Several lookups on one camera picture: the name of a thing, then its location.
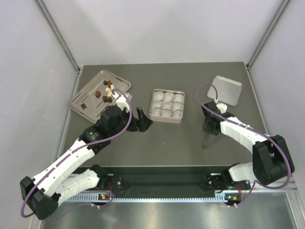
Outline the metal tongs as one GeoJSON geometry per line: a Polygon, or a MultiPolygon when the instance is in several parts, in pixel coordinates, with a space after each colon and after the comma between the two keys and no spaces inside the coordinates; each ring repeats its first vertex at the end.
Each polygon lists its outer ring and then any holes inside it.
{"type": "Polygon", "coordinates": [[[206,150],[210,146],[212,146],[214,143],[216,143],[222,136],[219,135],[212,135],[210,133],[204,132],[203,136],[203,143],[202,143],[202,150],[206,150]]]}

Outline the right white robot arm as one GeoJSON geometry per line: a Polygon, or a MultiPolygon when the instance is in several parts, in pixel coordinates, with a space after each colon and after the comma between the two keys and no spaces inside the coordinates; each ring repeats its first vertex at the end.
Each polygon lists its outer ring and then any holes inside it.
{"type": "Polygon", "coordinates": [[[269,136],[253,129],[230,112],[222,113],[214,101],[202,104],[201,108],[205,115],[205,132],[228,136],[252,154],[250,163],[236,164],[226,171],[222,177],[226,188],[235,188],[240,181],[246,180],[269,189],[274,189],[272,184],[282,178],[286,178],[286,181],[278,186],[279,189],[290,183],[295,167],[282,136],[269,136]]]}

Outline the brown chocolate piece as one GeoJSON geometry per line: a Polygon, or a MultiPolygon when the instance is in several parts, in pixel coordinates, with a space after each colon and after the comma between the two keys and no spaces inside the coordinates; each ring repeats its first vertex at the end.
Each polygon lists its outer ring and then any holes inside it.
{"type": "Polygon", "coordinates": [[[100,91],[96,91],[95,96],[96,96],[96,98],[100,98],[101,92],[100,91]]]}

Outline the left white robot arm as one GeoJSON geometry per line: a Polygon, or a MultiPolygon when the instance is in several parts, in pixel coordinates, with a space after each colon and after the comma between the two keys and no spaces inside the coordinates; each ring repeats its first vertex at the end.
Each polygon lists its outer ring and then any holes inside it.
{"type": "Polygon", "coordinates": [[[125,131],[147,131],[153,121],[142,108],[136,110],[137,118],[133,116],[129,95],[121,93],[116,96],[116,103],[107,106],[96,124],[85,129],[60,158],[39,174],[24,177],[20,181],[23,199],[21,216],[28,217],[24,210],[29,207],[31,216],[44,220],[67,199],[88,189],[105,188],[107,174],[99,165],[93,165],[75,177],[69,176],[125,131]]]}

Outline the dark chocolate piece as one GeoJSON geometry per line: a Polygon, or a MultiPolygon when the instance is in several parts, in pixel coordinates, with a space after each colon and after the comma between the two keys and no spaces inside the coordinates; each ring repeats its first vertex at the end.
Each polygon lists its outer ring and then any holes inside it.
{"type": "Polygon", "coordinates": [[[111,103],[111,102],[112,102],[112,98],[109,97],[109,96],[103,96],[103,97],[102,97],[102,100],[103,100],[105,103],[111,103]]]}

